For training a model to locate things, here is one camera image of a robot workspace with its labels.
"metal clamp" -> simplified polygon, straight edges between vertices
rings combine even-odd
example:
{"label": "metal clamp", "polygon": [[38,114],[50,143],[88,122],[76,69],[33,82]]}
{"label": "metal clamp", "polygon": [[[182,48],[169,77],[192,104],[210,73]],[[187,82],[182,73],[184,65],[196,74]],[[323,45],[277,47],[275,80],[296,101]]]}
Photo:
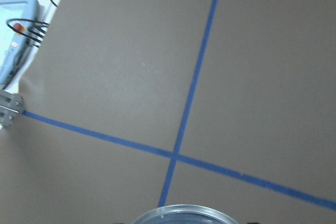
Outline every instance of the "metal clamp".
{"label": "metal clamp", "polygon": [[0,89],[0,125],[10,126],[23,110],[23,98]]}

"silver round object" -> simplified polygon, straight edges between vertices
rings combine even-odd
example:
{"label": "silver round object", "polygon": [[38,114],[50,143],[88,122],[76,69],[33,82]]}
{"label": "silver round object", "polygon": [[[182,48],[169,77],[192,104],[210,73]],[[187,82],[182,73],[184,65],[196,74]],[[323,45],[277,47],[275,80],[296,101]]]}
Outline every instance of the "silver round object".
{"label": "silver round object", "polygon": [[228,215],[208,207],[172,205],[155,208],[133,224],[238,224]]}

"device screen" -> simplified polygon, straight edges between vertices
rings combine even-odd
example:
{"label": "device screen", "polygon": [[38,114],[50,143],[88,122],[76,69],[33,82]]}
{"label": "device screen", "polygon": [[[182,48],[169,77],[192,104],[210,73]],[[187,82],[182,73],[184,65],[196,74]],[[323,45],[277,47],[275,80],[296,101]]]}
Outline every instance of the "device screen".
{"label": "device screen", "polygon": [[0,66],[13,40],[14,32],[7,26],[6,21],[11,18],[22,18],[26,3],[0,4]]}

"metal rim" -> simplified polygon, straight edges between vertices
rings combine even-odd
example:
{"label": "metal rim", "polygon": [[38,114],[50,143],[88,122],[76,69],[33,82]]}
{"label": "metal rim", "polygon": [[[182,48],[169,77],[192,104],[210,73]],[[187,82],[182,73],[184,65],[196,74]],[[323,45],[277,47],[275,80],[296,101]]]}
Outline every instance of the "metal rim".
{"label": "metal rim", "polygon": [[222,212],[219,212],[212,208],[197,205],[172,205],[172,206],[155,208],[140,216],[133,222],[133,224],[145,224],[147,221],[155,217],[176,213],[199,214],[210,218],[214,218],[222,222],[223,224],[238,224],[234,219],[232,219],[228,215],[225,215]]}

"red button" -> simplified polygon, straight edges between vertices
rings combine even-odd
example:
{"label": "red button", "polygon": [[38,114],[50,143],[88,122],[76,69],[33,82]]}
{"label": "red button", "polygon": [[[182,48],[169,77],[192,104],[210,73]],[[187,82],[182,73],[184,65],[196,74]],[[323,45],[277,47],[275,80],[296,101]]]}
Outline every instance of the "red button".
{"label": "red button", "polygon": [[15,23],[13,27],[17,31],[20,31],[21,33],[25,30],[25,27],[23,25],[19,24],[19,23]]}

